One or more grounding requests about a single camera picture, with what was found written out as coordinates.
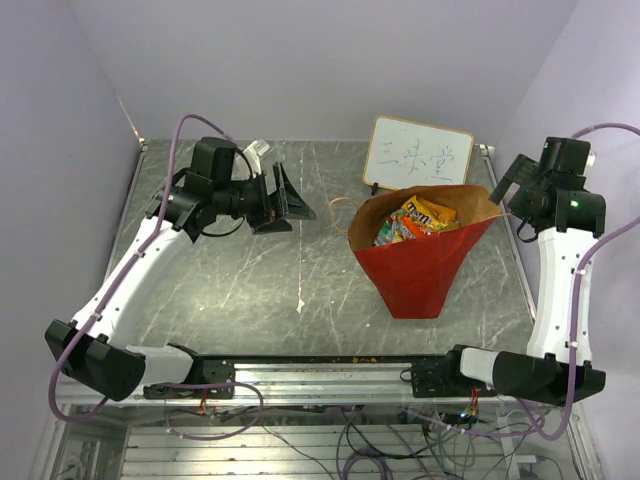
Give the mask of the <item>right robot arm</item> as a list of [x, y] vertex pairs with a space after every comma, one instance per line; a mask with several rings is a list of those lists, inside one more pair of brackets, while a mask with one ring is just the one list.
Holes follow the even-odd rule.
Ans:
[[549, 137], [539, 159], [520, 154], [497, 183], [498, 204], [509, 188], [508, 211], [539, 251], [539, 287], [531, 337], [523, 354], [456, 345], [401, 372], [416, 398], [447, 397], [479, 388], [551, 406], [566, 406], [603, 390], [606, 375], [592, 365], [588, 251], [605, 230], [606, 202], [585, 187], [594, 156], [588, 142]]

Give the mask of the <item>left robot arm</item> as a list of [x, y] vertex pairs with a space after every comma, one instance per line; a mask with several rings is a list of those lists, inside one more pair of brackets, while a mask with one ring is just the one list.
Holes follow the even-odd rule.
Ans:
[[170, 169], [168, 185], [98, 292], [71, 320], [47, 328], [58, 374], [113, 401], [140, 386], [169, 384], [182, 397], [202, 389], [198, 354], [174, 345], [137, 346], [135, 324], [171, 265], [208, 236], [219, 217], [240, 219], [255, 235], [289, 232], [292, 221], [314, 219], [279, 162], [272, 166], [275, 188], [268, 188], [261, 160], [269, 149], [264, 140], [239, 149], [232, 141], [203, 137], [189, 166]]

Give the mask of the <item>red paper bag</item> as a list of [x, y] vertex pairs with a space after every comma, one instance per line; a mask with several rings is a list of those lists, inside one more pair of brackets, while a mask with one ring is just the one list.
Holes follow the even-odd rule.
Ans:
[[[452, 208], [459, 227], [424, 238], [376, 246], [385, 219], [416, 196]], [[414, 186], [371, 197], [344, 232], [356, 260], [396, 319], [434, 319], [466, 256], [501, 208], [482, 185]]]

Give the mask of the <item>small whiteboard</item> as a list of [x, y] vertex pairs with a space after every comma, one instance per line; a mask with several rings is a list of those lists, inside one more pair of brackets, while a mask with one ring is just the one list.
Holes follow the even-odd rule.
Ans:
[[380, 116], [362, 180], [386, 190], [463, 184], [474, 144], [468, 132]]

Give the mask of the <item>teal snack packet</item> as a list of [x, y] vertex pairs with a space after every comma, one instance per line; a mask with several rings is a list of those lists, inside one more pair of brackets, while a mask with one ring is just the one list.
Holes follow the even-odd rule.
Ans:
[[400, 243], [403, 240], [404, 238], [402, 233], [399, 231], [397, 221], [394, 218], [388, 218], [385, 220], [384, 224], [376, 235], [373, 245], [385, 246], [394, 243]]

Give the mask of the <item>orange skittles packet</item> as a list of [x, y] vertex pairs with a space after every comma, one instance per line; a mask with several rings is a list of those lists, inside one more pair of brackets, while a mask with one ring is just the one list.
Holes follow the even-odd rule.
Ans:
[[432, 232], [411, 219], [408, 213], [396, 211], [389, 216], [392, 242], [414, 240], [432, 235]]

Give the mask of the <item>yellow m&m's packet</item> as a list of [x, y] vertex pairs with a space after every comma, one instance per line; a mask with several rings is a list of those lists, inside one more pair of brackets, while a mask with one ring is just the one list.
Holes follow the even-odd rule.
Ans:
[[424, 232], [439, 233], [459, 227], [455, 210], [435, 204], [417, 195], [402, 205], [406, 216]]

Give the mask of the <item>aluminium frame rail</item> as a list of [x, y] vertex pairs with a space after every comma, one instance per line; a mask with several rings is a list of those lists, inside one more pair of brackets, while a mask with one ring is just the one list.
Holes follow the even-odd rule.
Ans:
[[213, 406], [353, 405], [372, 403], [465, 403], [474, 388], [447, 378], [444, 359], [426, 357], [411, 363], [284, 363], [217, 361], [214, 380], [223, 382], [205, 394], [200, 390], [172, 390], [139, 386], [110, 406], [196, 406], [202, 399]]

